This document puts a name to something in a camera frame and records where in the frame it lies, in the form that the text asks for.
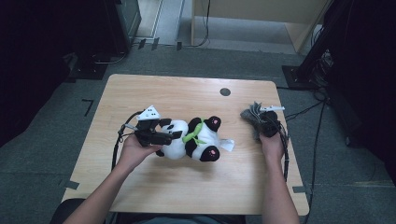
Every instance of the stuffed panda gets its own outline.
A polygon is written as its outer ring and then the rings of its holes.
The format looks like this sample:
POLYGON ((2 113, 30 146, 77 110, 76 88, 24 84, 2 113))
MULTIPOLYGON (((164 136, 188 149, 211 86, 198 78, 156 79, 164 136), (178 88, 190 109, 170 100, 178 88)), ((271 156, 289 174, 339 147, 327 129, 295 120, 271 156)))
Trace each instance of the stuffed panda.
POLYGON ((187 135, 182 138, 186 144, 186 154, 197 161, 216 161, 220 157, 218 129, 221 119, 195 118, 188 125, 187 135))
MULTIPOLYGON (((182 131, 181 136, 185 136, 189 130, 187 122, 179 119, 172 120, 169 125, 164 125, 161 128, 162 133, 175 133, 182 131)), ((160 157, 178 160, 186 155, 185 144, 183 143, 181 137, 174 139, 169 146, 163 146, 163 148, 158 150, 156 154, 160 157)))

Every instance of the green ribbon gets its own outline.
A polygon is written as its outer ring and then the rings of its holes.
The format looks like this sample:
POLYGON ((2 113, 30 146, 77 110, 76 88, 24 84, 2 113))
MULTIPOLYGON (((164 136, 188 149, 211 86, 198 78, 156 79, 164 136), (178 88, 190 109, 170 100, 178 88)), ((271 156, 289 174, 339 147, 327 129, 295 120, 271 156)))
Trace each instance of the green ribbon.
POLYGON ((198 133, 202 130, 202 126, 204 125, 204 119, 201 119, 201 123, 197 124, 197 126, 195 126, 194 132, 187 134, 186 136, 184 136, 181 140, 183 141, 183 143, 187 143, 188 141, 190 141, 191 139, 194 140, 195 144, 197 146, 199 146, 200 144, 206 144, 206 142, 199 140, 198 138, 196 138, 196 136, 198 135, 198 133))

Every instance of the forearm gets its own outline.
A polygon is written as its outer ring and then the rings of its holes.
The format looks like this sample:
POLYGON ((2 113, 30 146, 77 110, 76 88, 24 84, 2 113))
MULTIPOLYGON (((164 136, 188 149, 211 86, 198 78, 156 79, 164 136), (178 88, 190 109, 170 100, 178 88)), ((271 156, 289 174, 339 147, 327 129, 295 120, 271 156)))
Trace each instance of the forearm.
POLYGON ((263 223, 299 223, 298 214, 290 197, 280 162, 266 163, 266 184, 264 189, 263 223))
POLYGON ((116 166, 65 223, 103 223, 128 174, 116 166))

